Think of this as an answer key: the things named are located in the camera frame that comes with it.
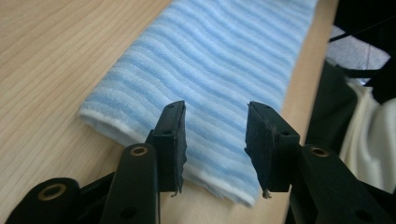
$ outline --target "black fabric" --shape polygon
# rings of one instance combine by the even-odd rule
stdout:
[[[373,97],[380,104],[396,98],[396,60],[390,58],[365,86],[373,87]]]
[[[334,25],[347,33],[357,33],[354,36],[358,39],[394,56],[396,51],[394,6],[393,0],[340,0]]]
[[[339,153],[357,102],[342,71],[325,63],[305,143]]]

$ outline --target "wooden table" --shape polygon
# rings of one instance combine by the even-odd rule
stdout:
[[[115,170],[122,146],[78,106],[169,0],[0,0],[0,223],[36,184],[81,186]],[[304,137],[337,0],[320,0],[282,116]],[[280,223],[288,194],[246,208],[186,183],[162,195],[163,223]]]

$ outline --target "towel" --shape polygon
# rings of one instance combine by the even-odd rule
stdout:
[[[280,111],[317,0],[176,0],[124,52],[80,117],[124,146],[143,142],[163,107],[186,102],[184,178],[251,206],[248,103]]]

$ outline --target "white fabric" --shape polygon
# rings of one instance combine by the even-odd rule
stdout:
[[[340,158],[361,181],[392,193],[396,187],[396,99],[379,105],[372,88],[350,82],[358,104]]]

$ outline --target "metal rivet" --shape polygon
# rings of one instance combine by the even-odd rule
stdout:
[[[50,201],[64,194],[66,188],[66,184],[61,183],[46,186],[38,193],[37,198],[41,201]]]
[[[145,155],[149,150],[146,147],[134,147],[131,149],[131,155],[133,156],[143,156]]]
[[[320,148],[320,147],[311,147],[310,151],[312,154],[314,154],[315,156],[318,156],[318,157],[328,157],[329,156],[329,152],[323,148]]]

